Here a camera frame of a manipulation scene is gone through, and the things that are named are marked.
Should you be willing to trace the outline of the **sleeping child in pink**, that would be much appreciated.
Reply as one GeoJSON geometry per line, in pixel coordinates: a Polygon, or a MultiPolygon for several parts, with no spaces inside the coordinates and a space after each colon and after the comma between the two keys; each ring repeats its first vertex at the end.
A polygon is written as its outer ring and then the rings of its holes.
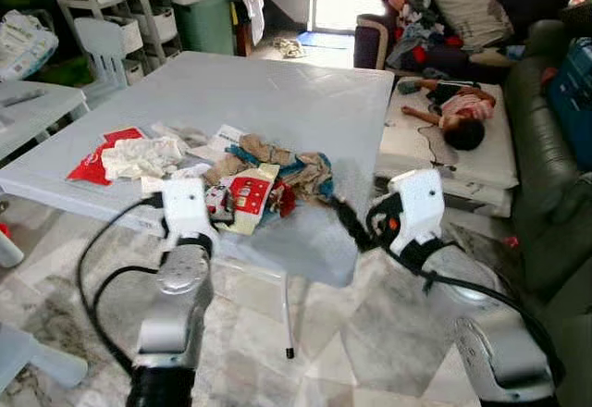
{"type": "Polygon", "coordinates": [[[403,106],[404,115],[414,116],[441,131],[444,142],[461,152],[477,149],[485,140],[485,120],[494,115],[498,98],[482,89],[477,82],[447,79],[415,79],[398,82],[398,94],[426,90],[430,111],[403,106]]]}

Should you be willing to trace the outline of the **green plastic bin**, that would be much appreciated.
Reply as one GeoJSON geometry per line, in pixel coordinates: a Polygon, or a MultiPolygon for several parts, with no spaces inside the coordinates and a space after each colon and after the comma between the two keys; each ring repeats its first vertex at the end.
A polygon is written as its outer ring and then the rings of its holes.
{"type": "Polygon", "coordinates": [[[241,56],[234,31],[237,7],[229,0],[175,5],[182,47],[212,55],[241,56]]]}

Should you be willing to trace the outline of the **white crumpled cloth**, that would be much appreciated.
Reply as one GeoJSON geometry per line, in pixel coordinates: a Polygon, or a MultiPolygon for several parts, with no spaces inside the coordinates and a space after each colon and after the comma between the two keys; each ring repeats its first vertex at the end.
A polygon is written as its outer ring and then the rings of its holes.
{"type": "Polygon", "coordinates": [[[144,176],[163,179],[173,174],[189,145],[178,138],[124,138],[104,149],[101,161],[106,181],[140,179],[144,176]]]}

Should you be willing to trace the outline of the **blue hard suitcase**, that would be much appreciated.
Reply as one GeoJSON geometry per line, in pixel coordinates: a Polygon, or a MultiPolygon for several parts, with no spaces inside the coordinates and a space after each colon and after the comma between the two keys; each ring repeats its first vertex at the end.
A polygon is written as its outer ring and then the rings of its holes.
{"type": "Polygon", "coordinates": [[[547,84],[547,102],[557,116],[576,165],[592,169],[592,39],[574,39],[557,74],[547,84]]]}

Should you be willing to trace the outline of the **heap of mixed clothes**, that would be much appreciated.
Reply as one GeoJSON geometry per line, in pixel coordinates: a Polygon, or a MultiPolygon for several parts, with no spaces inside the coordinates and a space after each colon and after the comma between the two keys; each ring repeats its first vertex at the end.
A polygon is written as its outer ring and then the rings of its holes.
{"type": "Polygon", "coordinates": [[[411,70],[426,64],[428,51],[437,46],[460,48],[462,40],[451,33],[430,0],[384,0],[396,17],[396,43],[388,50],[385,68],[411,70]]]}

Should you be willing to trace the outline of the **beige pillow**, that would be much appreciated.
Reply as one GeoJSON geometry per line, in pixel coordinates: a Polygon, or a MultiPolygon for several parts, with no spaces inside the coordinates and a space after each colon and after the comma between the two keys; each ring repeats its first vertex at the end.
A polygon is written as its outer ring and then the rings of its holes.
{"type": "Polygon", "coordinates": [[[514,28],[498,0],[431,0],[460,36],[462,47],[483,49],[506,43],[514,28]]]}

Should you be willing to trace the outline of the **white printed plastic pack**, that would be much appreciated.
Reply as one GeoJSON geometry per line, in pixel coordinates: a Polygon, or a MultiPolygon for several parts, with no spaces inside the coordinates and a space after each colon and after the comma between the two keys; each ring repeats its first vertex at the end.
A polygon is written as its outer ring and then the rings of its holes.
{"type": "Polygon", "coordinates": [[[43,10],[9,10],[0,17],[0,82],[22,80],[51,59],[59,39],[43,10]]]}

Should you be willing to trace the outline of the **white plastic chair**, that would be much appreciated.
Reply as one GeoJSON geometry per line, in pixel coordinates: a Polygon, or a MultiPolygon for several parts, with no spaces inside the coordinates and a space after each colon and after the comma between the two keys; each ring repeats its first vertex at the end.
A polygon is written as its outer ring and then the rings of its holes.
{"type": "Polygon", "coordinates": [[[130,86],[124,60],[141,48],[140,34],[131,31],[131,39],[122,23],[100,18],[74,18],[73,30],[92,69],[94,82],[83,87],[86,103],[96,108],[111,95],[130,86]]]}

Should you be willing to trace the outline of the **large white folding table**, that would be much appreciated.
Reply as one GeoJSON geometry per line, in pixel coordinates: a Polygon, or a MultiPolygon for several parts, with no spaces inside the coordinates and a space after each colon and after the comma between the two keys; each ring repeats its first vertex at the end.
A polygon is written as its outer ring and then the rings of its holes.
{"type": "MultiPolygon", "coordinates": [[[[213,136],[228,125],[289,152],[325,154],[335,195],[363,216],[394,81],[388,70],[182,52],[0,167],[0,191],[109,221],[142,195],[139,181],[67,180],[103,135],[161,123],[213,136]]],[[[337,214],[309,203],[253,235],[224,235],[218,254],[337,288],[352,284],[360,256],[337,214]]]]}

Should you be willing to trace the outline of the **pale blue plastic stool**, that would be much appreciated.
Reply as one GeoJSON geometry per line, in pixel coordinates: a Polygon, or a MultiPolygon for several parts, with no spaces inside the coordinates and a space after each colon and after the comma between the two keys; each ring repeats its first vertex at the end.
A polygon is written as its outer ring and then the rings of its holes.
{"type": "Polygon", "coordinates": [[[0,322],[0,391],[27,365],[37,366],[68,389],[79,385],[89,369],[88,362],[80,357],[57,351],[29,332],[0,322]]]}

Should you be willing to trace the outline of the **blue door mat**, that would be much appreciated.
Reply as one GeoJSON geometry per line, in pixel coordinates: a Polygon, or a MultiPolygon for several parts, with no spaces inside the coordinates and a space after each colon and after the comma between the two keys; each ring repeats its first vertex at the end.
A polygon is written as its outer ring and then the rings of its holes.
{"type": "Polygon", "coordinates": [[[302,46],[330,48],[330,49],[352,49],[354,47],[354,36],[352,34],[320,33],[320,31],[305,31],[297,35],[297,41],[302,46]]]}

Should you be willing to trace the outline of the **green leather sofa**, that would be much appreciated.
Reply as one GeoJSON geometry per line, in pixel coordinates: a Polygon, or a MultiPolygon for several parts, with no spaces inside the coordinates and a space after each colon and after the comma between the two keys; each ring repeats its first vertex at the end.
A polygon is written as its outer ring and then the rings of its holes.
{"type": "Polygon", "coordinates": [[[512,229],[522,255],[519,293],[553,339],[566,375],[559,407],[592,407],[589,188],[555,112],[544,74],[572,40],[565,23],[541,19],[525,35],[522,60],[503,82],[519,184],[512,229]]]}

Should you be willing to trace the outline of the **white paper sheet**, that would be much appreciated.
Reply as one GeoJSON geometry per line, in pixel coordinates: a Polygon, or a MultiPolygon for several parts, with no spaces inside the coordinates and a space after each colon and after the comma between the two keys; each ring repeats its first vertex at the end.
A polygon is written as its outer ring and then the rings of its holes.
{"type": "Polygon", "coordinates": [[[191,146],[187,149],[187,154],[216,163],[228,154],[229,146],[240,144],[241,136],[244,136],[241,129],[233,128],[231,125],[221,125],[216,135],[208,137],[203,143],[191,146]]]}

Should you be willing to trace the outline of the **red paper packet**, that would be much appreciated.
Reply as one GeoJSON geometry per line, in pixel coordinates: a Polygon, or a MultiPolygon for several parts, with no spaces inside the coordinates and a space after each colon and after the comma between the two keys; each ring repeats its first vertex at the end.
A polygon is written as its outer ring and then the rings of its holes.
{"type": "Polygon", "coordinates": [[[91,154],[81,159],[78,165],[67,175],[68,181],[83,181],[97,186],[110,186],[110,179],[106,178],[106,169],[102,161],[102,153],[106,149],[113,148],[116,142],[122,140],[135,140],[135,138],[144,138],[144,133],[135,127],[116,129],[113,132],[107,132],[102,136],[103,141],[91,154]]]}

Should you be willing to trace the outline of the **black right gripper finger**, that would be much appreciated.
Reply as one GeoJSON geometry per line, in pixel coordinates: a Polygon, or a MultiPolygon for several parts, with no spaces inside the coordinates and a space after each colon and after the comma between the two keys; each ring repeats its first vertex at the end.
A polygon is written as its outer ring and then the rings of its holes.
{"type": "Polygon", "coordinates": [[[356,246],[372,246],[371,235],[367,232],[366,227],[343,227],[347,230],[347,234],[350,235],[352,241],[356,246]]]}
{"type": "Polygon", "coordinates": [[[343,227],[364,227],[364,218],[359,217],[355,209],[338,196],[327,197],[327,205],[337,216],[339,223],[343,227]]]}

